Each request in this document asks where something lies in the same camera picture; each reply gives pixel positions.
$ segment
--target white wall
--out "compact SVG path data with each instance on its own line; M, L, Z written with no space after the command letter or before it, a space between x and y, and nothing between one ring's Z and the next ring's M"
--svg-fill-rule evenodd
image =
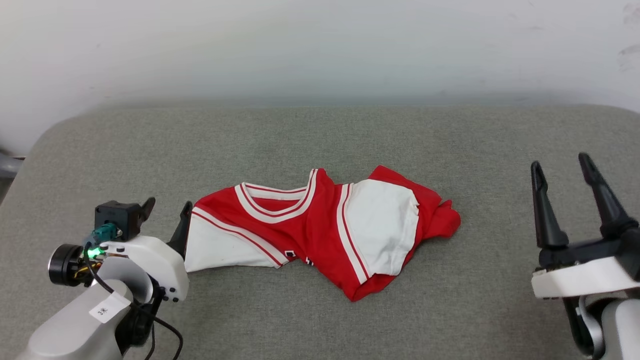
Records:
M0 146L16 153L95 108L368 97L640 111L640 3L0 0Z

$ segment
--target gray fabric surface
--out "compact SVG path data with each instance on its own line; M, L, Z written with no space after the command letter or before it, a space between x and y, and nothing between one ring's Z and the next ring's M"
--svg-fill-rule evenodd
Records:
M560 301L536 300L529 165L540 160L570 238L598 235L577 154L588 151L640 215L640 115L600 106L122 110L48 131L0 206L3 357L82 291L51 284L61 243L92 230L111 199L157 204L143 228L168 240L187 200L241 181L336 182L376 165L452 199L462 226L424 243L383 292L351 303L312 267L221 268L190 275L188 300L162 318L182 359L580 359ZM176 339L158 328L156 359ZM146 349L127 359L142 359Z

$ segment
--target robotic arm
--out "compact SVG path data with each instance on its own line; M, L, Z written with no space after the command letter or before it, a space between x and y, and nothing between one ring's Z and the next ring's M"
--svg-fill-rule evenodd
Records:
M140 235L155 204L110 201L95 208L95 228L82 245L64 244L49 260L54 284L88 289L40 326L18 360L121 360L153 336L154 322L182 336L156 314L162 301L186 298L184 268L192 205L184 206L171 241Z
M640 229L627 215L589 155L579 154L584 180L593 190L601 239L569 244L547 197L542 167L531 164L540 267L535 296L562 299L573 340L592 359L640 359ZM626 296L613 294L624 291ZM591 295L599 299L588 304Z

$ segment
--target green light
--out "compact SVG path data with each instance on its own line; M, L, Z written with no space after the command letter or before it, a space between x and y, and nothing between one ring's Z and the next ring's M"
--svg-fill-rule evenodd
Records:
M93 250L91 250L91 249L90 249L90 250L89 250L89 251L87 251L86 253L87 253L87 255L89 255L89 258L92 258L92 259L93 259L93 258L95 258L96 256L98 256L98 255L102 254L102 251L100 251L100 248L99 248L99 247L97 247L97 248L95 248L95 249L93 249Z

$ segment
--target sticker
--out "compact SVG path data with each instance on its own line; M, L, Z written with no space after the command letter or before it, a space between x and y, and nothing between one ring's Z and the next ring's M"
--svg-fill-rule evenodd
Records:
M98 306L89 311L91 316L100 320L101 323L106 323L121 312L122 309L129 306L131 301L124 298L122 295L114 292L104 299Z

